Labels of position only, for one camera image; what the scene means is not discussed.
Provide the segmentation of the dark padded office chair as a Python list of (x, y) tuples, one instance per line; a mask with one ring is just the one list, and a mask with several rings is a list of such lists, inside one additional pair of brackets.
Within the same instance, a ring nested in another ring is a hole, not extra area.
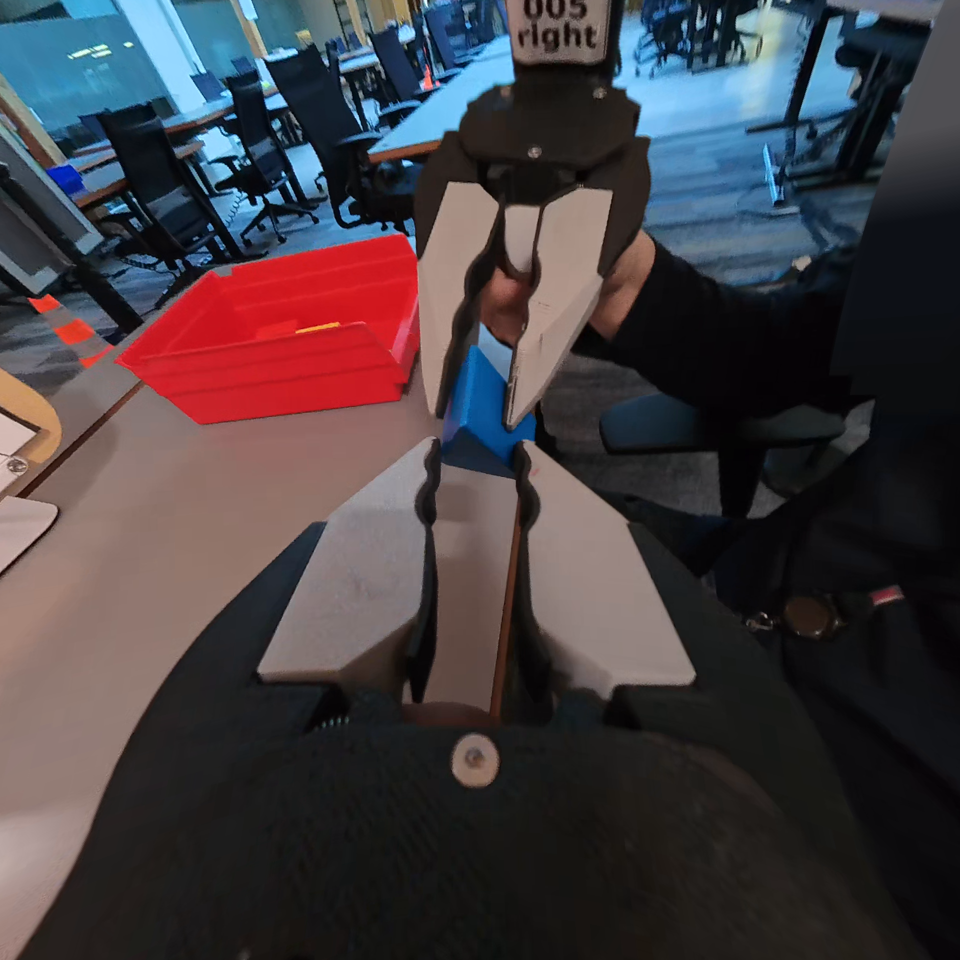
[(722, 515), (740, 520), (750, 513), (769, 451), (829, 443), (845, 421), (809, 405), (760, 417), (710, 413), (653, 393), (615, 404), (598, 426), (610, 455), (715, 453)]

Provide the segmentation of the orange floor marker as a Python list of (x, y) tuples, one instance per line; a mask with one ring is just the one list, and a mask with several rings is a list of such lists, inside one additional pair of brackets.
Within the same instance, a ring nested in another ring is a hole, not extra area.
[(85, 320), (66, 309), (53, 295), (28, 297), (27, 303), (53, 330), (56, 338), (76, 354), (79, 365), (84, 369), (94, 366), (113, 350), (112, 344)]

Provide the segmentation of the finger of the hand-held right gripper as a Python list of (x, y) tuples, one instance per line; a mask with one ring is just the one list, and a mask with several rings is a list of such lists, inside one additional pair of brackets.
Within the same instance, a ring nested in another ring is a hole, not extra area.
[(448, 409), (477, 339), (472, 302), (489, 264), (498, 201), (478, 182), (418, 182), (414, 196), (420, 370), (427, 407)]
[(543, 397), (599, 300), (599, 263), (614, 193), (580, 187), (543, 209), (534, 247), (538, 282), (512, 352), (504, 426), (516, 429)]

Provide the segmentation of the person's right forearm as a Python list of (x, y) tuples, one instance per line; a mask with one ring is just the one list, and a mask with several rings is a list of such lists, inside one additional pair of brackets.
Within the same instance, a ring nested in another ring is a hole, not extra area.
[(769, 289), (714, 280), (654, 239), (654, 266), (611, 342), (586, 325), (573, 354), (632, 369), (704, 411), (767, 417), (849, 411), (873, 396), (831, 372), (858, 245), (816, 256)]

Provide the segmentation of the red plastic bin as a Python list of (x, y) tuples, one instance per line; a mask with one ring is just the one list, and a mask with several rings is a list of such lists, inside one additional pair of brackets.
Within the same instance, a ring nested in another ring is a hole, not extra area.
[(417, 259), (393, 234), (210, 270), (114, 362), (207, 426), (398, 401), (419, 345)]

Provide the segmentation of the person's right hand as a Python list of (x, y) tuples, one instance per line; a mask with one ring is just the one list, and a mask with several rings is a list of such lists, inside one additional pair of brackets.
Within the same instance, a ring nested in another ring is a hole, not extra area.
[[(606, 343), (615, 338), (652, 272), (657, 248), (641, 229), (603, 280), (587, 325)], [(514, 348), (529, 322), (530, 302), (541, 283), (514, 278), (497, 267), (478, 298), (478, 320), (499, 343)]]

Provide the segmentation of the black office chair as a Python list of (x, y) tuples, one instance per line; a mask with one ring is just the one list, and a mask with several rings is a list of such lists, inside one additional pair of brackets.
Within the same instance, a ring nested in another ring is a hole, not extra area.
[(186, 172), (153, 107), (136, 104), (97, 115), (120, 163), (142, 228), (141, 245), (174, 273), (171, 299), (218, 265), (258, 257), (241, 251), (209, 196)]
[(293, 167), (273, 128), (266, 98), (256, 71), (226, 77), (224, 84), (232, 97), (238, 137), (244, 150), (241, 158), (226, 158), (230, 174), (217, 182), (218, 189), (236, 190), (253, 203), (261, 201), (262, 208), (241, 230), (239, 236), (246, 248), (253, 246), (249, 233), (263, 232), (265, 223), (279, 244), (286, 243), (279, 218), (291, 214), (307, 217), (319, 223), (312, 205), (303, 194)]
[(337, 225), (345, 230), (379, 225), (409, 236), (421, 167), (370, 159), (379, 135), (362, 129), (315, 48), (269, 59), (266, 68), (318, 158)]

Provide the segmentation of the blue triangular wooden block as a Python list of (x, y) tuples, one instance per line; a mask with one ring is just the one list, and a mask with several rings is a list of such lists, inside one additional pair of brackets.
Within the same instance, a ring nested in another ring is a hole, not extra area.
[(478, 345), (471, 345), (442, 422), (440, 459), (445, 467), (514, 478), (514, 450), (536, 438), (535, 414), (508, 429), (502, 421), (507, 383)]

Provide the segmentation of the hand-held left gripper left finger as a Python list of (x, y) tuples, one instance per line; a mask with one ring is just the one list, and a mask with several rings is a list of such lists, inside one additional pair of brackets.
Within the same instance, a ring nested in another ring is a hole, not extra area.
[(265, 683), (428, 683), (441, 442), (426, 437), (328, 517), (279, 620)]

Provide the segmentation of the round badge reel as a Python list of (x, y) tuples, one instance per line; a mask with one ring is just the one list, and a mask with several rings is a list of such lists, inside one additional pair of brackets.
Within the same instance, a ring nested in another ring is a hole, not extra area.
[(792, 637), (826, 642), (845, 626), (842, 611), (829, 595), (792, 596), (780, 614), (783, 629)]

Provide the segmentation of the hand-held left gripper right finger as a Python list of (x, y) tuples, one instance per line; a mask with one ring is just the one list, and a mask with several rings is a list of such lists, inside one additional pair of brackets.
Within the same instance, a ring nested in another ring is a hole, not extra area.
[(529, 689), (692, 686), (627, 519), (533, 441), (515, 450), (517, 661)]

